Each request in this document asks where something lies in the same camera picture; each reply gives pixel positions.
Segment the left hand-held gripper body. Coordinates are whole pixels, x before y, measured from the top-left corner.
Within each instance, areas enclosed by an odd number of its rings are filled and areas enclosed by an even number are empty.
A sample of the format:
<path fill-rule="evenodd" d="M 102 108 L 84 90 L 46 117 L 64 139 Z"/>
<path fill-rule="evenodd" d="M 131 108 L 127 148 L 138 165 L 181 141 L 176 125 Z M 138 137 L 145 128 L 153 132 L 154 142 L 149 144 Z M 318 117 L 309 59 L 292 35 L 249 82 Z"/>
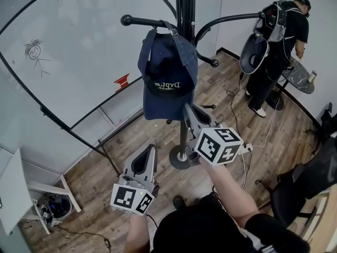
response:
<path fill-rule="evenodd" d="M 155 180 L 157 167 L 136 174 L 126 167 L 113 185 L 110 206 L 135 215 L 143 216 L 157 198 L 159 185 Z"/>

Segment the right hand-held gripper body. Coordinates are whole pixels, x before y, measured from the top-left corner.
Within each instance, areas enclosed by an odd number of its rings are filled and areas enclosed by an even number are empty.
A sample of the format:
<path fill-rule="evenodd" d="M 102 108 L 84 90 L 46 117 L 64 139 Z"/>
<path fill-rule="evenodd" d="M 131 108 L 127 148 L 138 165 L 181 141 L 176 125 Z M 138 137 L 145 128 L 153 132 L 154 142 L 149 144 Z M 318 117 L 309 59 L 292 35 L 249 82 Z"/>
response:
<path fill-rule="evenodd" d="M 235 160 L 244 141 L 233 128 L 202 128 L 187 143 L 190 155 L 201 157 L 212 166 Z"/>

